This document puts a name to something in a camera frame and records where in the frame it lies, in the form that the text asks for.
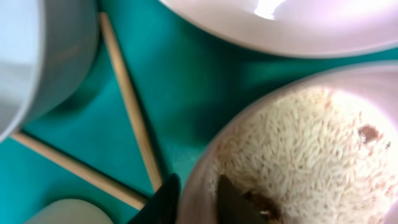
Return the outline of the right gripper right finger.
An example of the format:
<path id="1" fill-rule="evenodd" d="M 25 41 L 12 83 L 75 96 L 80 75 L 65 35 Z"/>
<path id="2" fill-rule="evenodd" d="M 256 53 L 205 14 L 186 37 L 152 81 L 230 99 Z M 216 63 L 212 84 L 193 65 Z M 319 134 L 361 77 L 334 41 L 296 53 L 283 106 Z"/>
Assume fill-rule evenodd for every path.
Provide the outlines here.
<path id="1" fill-rule="evenodd" d="M 267 224 L 225 175 L 219 177 L 216 211 L 218 224 Z"/>

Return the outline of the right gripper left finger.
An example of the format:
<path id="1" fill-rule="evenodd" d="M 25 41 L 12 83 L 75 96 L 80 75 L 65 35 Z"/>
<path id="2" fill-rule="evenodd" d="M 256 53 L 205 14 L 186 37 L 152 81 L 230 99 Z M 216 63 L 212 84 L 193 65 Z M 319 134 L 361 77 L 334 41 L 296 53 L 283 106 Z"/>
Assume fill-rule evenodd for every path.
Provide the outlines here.
<path id="1" fill-rule="evenodd" d="M 172 174 L 127 224 L 175 224 L 180 191 L 180 177 Z"/>

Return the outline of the white cup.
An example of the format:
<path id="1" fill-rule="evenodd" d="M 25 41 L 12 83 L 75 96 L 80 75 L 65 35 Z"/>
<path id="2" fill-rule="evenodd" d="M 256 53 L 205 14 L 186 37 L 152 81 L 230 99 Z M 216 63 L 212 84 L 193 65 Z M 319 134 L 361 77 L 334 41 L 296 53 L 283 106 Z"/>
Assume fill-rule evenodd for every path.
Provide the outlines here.
<path id="1" fill-rule="evenodd" d="M 113 224 L 100 208 L 80 199 L 57 200 L 24 224 Z"/>

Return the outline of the white rice pile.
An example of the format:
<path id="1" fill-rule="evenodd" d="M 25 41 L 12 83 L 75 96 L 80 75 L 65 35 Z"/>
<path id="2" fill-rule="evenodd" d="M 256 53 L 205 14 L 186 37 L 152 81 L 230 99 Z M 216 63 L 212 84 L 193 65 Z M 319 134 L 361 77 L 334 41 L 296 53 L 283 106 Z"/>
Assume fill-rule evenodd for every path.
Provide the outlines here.
<path id="1" fill-rule="evenodd" d="M 384 223 L 397 200 L 397 132 L 369 103 L 324 86 L 261 106 L 218 144 L 227 176 L 278 204 L 284 223 Z"/>

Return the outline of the small pink bowl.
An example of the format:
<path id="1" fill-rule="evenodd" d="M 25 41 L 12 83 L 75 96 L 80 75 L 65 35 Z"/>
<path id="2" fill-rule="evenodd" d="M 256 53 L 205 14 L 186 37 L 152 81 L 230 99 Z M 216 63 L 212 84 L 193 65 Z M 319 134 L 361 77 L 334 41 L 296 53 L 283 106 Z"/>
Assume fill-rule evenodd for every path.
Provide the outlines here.
<path id="1" fill-rule="evenodd" d="M 215 156 L 218 144 L 261 106 L 291 90 L 315 85 L 327 86 L 357 96 L 378 109 L 386 117 L 391 127 L 397 130 L 396 60 L 359 63 L 334 68 L 289 83 L 247 106 L 210 141 L 183 188 L 178 206 L 177 223 L 216 223 L 215 203 L 206 188 L 208 166 Z"/>

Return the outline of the grey bowl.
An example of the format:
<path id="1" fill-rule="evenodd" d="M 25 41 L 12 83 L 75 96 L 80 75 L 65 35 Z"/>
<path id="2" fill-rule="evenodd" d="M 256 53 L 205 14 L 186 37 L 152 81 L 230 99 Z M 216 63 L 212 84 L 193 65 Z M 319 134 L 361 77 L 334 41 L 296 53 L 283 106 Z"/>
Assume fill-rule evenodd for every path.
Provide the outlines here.
<path id="1" fill-rule="evenodd" d="M 98 39 L 94 0 L 1 0 L 1 139 L 75 92 Z"/>

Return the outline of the brown food scrap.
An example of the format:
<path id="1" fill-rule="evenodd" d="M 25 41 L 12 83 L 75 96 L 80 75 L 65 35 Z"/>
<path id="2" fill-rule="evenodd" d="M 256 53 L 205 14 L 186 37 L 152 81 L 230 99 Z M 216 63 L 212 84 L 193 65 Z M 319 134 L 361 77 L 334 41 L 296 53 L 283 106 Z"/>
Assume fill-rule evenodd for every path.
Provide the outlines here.
<path id="1" fill-rule="evenodd" d="M 282 212 L 273 200 L 263 196 L 262 194 L 255 194 L 253 192 L 246 192 L 244 197 L 256 207 L 260 216 L 269 224 L 284 224 Z"/>

